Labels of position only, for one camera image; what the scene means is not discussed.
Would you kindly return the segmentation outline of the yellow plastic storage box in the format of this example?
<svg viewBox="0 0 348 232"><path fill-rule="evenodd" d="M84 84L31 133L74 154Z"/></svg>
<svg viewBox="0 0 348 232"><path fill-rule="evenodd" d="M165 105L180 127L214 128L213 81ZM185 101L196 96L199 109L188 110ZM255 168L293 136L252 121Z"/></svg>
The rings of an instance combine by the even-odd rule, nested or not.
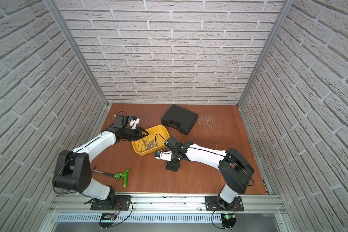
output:
<svg viewBox="0 0 348 232"><path fill-rule="evenodd" d="M166 146L164 143L170 137L167 129L162 125L151 127L146 129L146 131L148 132L146 137L132 142L133 150L140 156L145 156L165 148Z"/></svg>

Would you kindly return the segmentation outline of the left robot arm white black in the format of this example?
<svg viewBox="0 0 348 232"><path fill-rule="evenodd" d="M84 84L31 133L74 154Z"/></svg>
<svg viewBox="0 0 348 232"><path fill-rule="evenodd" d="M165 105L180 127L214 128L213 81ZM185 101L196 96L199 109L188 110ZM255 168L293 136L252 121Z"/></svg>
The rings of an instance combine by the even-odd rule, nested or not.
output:
<svg viewBox="0 0 348 232"><path fill-rule="evenodd" d="M149 133L137 126L139 119L116 115L111 126L78 148L58 154L53 190L56 188L82 193L85 196L106 200L112 188L92 178L91 162L110 146L120 141L138 141Z"/></svg>

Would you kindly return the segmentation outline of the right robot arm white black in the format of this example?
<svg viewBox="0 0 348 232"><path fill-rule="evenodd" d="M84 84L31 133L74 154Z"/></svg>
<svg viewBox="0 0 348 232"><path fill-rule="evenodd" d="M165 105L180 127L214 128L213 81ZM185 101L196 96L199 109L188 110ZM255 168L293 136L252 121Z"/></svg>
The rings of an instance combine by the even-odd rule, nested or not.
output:
<svg viewBox="0 0 348 232"><path fill-rule="evenodd" d="M225 181L218 195L220 207L230 208L236 197L244 194L249 186L255 184L252 179L254 168L234 148L214 150L190 141L182 143L174 137L170 137L164 145L169 150L156 151L155 158L167 161L166 169L169 171L177 172L182 160L202 163L220 171Z"/></svg>

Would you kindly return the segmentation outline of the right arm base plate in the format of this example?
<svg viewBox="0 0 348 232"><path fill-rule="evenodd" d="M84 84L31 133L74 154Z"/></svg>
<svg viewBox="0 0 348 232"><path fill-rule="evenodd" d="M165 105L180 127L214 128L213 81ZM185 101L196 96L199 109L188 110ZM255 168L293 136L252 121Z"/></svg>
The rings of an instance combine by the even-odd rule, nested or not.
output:
<svg viewBox="0 0 348 232"><path fill-rule="evenodd" d="M207 211L244 211L243 201L240 196L235 197L231 203L227 203L219 196L205 196L205 205Z"/></svg>

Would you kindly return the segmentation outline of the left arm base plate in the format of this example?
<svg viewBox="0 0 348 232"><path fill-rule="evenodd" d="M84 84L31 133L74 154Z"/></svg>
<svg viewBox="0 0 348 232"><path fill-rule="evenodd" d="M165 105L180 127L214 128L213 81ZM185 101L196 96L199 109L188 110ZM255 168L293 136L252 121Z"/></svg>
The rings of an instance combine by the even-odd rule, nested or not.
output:
<svg viewBox="0 0 348 232"><path fill-rule="evenodd" d="M121 211L128 211L131 206L131 195L114 195L107 197L106 200L93 199L91 210L112 211L121 207Z"/></svg>

